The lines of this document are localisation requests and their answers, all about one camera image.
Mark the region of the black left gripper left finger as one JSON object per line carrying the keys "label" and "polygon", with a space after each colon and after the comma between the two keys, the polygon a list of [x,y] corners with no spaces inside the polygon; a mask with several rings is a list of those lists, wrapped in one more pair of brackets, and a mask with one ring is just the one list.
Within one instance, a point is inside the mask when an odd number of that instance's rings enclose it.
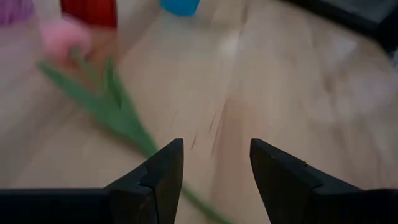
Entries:
{"label": "black left gripper left finger", "polygon": [[103,188],[0,189],[0,224],[174,224],[183,166],[177,138]]}

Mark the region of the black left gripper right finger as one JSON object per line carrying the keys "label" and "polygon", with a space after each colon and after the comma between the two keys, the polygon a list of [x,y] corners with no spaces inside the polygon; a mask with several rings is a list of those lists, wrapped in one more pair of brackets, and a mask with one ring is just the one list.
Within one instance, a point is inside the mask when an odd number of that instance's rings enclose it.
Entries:
{"label": "black left gripper right finger", "polygon": [[398,224],[398,189],[360,189],[258,138],[250,160],[271,224]]}

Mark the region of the pink artificial tulip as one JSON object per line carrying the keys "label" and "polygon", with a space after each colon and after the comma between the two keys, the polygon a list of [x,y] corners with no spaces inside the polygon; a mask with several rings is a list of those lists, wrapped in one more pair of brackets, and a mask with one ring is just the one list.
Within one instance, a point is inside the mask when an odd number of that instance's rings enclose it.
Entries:
{"label": "pink artificial tulip", "polygon": [[[146,160],[160,151],[141,123],[114,62],[108,59],[104,73],[99,75],[87,61],[86,57],[91,50],[91,36],[84,23],[71,17],[64,17],[42,23],[39,32],[45,54],[51,59],[76,63],[84,74],[89,76],[98,92],[91,93],[67,78],[57,67],[41,61],[38,67],[47,78],[81,104],[103,126],[135,145]],[[181,195],[217,224],[233,224],[186,186],[183,183],[183,176]]]}

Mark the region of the teal glass vase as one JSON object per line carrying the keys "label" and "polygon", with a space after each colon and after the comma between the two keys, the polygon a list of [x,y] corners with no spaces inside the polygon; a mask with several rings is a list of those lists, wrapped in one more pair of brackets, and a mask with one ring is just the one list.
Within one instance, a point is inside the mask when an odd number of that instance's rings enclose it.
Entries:
{"label": "teal glass vase", "polygon": [[160,6],[177,16],[192,16],[195,14],[200,0],[160,0]]}

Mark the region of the red glass vase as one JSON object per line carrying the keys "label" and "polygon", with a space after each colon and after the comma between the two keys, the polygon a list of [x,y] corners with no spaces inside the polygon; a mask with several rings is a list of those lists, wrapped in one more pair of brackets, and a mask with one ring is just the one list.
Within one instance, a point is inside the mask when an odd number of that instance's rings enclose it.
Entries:
{"label": "red glass vase", "polygon": [[63,14],[89,25],[116,28],[118,24],[116,0],[60,0]]}

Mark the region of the purple glass vase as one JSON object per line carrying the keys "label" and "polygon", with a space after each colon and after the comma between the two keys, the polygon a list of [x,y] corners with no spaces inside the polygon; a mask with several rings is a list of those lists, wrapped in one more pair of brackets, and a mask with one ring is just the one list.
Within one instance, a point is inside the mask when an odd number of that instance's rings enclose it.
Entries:
{"label": "purple glass vase", "polygon": [[33,0],[0,0],[0,26],[26,21],[34,12]]}

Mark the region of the black table edge rail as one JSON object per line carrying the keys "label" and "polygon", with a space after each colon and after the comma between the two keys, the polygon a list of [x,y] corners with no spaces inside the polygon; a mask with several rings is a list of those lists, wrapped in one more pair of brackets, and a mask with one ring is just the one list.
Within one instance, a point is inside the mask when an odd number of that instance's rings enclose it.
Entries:
{"label": "black table edge rail", "polygon": [[398,0],[285,0],[398,49]]}

